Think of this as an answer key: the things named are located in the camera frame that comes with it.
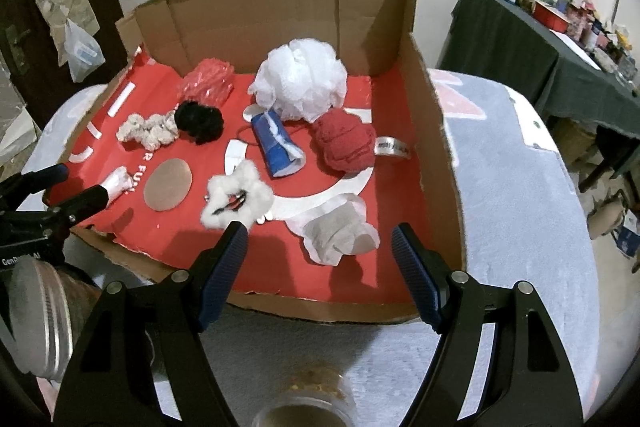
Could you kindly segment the beige round powder puff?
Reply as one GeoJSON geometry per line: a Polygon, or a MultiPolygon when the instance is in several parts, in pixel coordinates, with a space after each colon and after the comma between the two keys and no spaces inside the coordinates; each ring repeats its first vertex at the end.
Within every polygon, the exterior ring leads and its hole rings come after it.
{"type": "Polygon", "coordinates": [[[185,160],[165,160],[146,180],[143,189],[145,205],[158,212],[176,208],[189,194],[192,181],[193,174],[185,160]]]}

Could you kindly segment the black fluffy scrunchie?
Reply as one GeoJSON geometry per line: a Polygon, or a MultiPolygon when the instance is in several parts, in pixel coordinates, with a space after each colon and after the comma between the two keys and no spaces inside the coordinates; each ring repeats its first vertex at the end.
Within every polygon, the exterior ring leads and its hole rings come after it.
{"type": "Polygon", "coordinates": [[[178,130],[191,138],[196,145],[217,141],[224,133],[224,118],[217,107],[184,101],[175,111],[178,130]]]}

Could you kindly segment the white fluffy scrunchie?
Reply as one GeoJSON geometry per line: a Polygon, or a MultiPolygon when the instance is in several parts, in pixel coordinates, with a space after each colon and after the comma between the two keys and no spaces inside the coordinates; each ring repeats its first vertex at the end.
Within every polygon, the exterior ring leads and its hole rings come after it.
{"type": "Polygon", "coordinates": [[[232,222],[239,222],[250,231],[273,203],[271,187],[260,179],[254,162],[244,159],[231,174],[208,180],[201,225],[207,230],[224,230],[232,222]]]}

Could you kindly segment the red knitted plush toy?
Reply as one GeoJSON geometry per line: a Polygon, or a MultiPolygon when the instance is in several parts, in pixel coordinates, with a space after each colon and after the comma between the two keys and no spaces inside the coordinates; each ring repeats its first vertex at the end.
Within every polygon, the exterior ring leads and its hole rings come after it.
{"type": "Polygon", "coordinates": [[[357,115],[331,108],[311,125],[326,165],[344,173],[357,173],[374,166],[376,132],[357,115]]]}

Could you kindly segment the green tea jar metal lid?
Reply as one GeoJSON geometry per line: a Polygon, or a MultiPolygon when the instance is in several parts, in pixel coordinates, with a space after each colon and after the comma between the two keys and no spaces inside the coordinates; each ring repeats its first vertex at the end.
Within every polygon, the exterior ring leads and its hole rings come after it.
{"type": "Polygon", "coordinates": [[[21,257],[9,285],[9,349],[23,373],[60,383],[101,289],[33,257],[21,257]]]}

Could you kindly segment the beige scrunchie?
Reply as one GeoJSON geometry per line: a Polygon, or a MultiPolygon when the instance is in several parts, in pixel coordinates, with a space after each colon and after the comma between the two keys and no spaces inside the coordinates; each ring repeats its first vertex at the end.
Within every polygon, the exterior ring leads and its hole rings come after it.
{"type": "Polygon", "coordinates": [[[116,132],[118,142],[136,142],[150,153],[174,143],[178,138],[179,129],[173,110],[166,114],[153,114],[149,118],[130,114],[116,132]]]}

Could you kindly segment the clear plastic bag on door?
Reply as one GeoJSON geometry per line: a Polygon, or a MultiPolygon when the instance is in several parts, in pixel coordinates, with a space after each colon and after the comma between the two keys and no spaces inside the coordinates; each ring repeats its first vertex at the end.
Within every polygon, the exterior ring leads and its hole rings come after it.
{"type": "Polygon", "coordinates": [[[65,23],[64,51],[70,68],[70,78],[74,83],[83,82],[105,63],[105,57],[96,39],[72,20],[66,20],[65,23]]]}

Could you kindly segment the red mesh bath pouf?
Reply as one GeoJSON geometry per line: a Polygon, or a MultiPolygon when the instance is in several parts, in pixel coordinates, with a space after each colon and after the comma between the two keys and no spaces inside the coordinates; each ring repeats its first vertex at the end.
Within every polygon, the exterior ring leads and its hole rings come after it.
{"type": "Polygon", "coordinates": [[[207,107],[221,108],[234,89],[235,69],[219,58],[204,58],[178,87],[179,102],[196,102],[207,107]]]}

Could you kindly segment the jar of golden capsules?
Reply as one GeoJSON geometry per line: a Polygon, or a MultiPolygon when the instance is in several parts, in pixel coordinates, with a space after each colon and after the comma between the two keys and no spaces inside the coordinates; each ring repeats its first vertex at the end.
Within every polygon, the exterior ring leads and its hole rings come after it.
{"type": "Polygon", "coordinates": [[[311,366],[295,373],[254,417],[258,427],[355,426],[355,399],[348,380],[331,366],[311,366]]]}

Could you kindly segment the grey white folded socks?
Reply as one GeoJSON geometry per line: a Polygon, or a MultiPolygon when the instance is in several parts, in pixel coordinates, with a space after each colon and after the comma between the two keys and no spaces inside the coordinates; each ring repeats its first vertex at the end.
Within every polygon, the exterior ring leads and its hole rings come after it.
{"type": "Polygon", "coordinates": [[[376,251],[381,239],[367,219],[366,202],[355,194],[341,194],[285,221],[300,237],[316,265],[337,267],[345,256],[376,251]]]}

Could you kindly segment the cardboard box red interior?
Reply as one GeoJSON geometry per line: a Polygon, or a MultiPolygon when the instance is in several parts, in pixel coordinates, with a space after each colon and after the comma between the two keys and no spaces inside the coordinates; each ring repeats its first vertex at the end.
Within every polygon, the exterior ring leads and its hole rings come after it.
{"type": "Polygon", "coordinates": [[[152,281],[228,222],[248,251],[232,305],[392,324],[416,305],[392,254],[406,222],[463,265],[460,197],[416,0],[151,0],[116,25],[128,66],[65,147],[47,204],[132,184],[75,232],[152,281]]]}

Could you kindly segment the white mesh bath pouf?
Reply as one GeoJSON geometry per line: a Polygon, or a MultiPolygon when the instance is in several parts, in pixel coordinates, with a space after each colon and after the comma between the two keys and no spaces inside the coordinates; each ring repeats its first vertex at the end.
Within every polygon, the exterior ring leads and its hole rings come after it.
{"type": "Polygon", "coordinates": [[[347,70],[334,47],[313,38],[294,39],[271,50],[247,93],[283,121],[312,124],[331,108],[341,108],[347,70]]]}

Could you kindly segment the dark green covered table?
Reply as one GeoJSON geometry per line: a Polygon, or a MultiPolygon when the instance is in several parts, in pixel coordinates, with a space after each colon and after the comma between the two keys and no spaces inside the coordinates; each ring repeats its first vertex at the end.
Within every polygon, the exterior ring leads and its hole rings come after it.
{"type": "Polygon", "coordinates": [[[639,135],[638,98],[506,0],[458,0],[439,67],[505,84],[542,117],[639,135]]]}

